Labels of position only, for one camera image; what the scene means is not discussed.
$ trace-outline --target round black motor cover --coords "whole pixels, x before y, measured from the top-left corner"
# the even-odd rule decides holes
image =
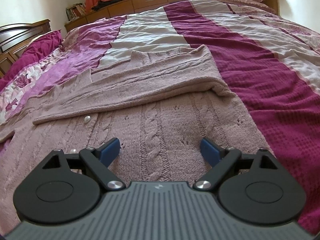
[[[270,225],[297,218],[306,194],[288,173],[258,169],[226,180],[219,188],[218,198],[222,206],[237,218]]]
[[[20,220],[61,224],[91,211],[99,198],[99,185],[87,176],[70,170],[37,169],[17,187],[13,203]]]

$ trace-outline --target black cloth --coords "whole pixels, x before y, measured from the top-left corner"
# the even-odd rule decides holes
[[[101,0],[99,0],[97,6],[93,6],[92,10],[98,11],[99,9],[101,9],[101,8],[103,8],[105,6],[108,6],[110,4],[113,4],[113,3],[116,3],[116,2],[120,2],[120,1],[123,1],[123,0],[110,0],[110,1],[101,1]]]

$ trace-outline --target headboard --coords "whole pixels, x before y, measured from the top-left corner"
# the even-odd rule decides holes
[[[50,31],[49,20],[27,24],[18,23],[0,27],[0,78],[19,59],[29,42]]]

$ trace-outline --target white fabric stripe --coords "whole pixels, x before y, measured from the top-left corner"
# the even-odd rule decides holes
[[[176,47],[190,48],[167,18],[163,7],[127,16],[111,48],[100,60],[99,67],[130,57],[132,50],[158,52]]]
[[[266,26],[259,20],[252,20],[248,16],[217,14],[222,12],[221,5],[217,5],[217,2],[195,0],[191,3],[197,13],[203,17],[213,20],[234,33],[252,39],[274,52],[282,63],[298,71],[304,79],[310,82],[314,91],[320,94],[320,55],[310,50],[308,45],[277,28]],[[230,6],[237,11],[236,5]]]

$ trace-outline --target white logo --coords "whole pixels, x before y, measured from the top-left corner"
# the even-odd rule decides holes
[[[163,186],[161,184],[158,184],[157,186],[155,186],[156,189],[161,189]]]

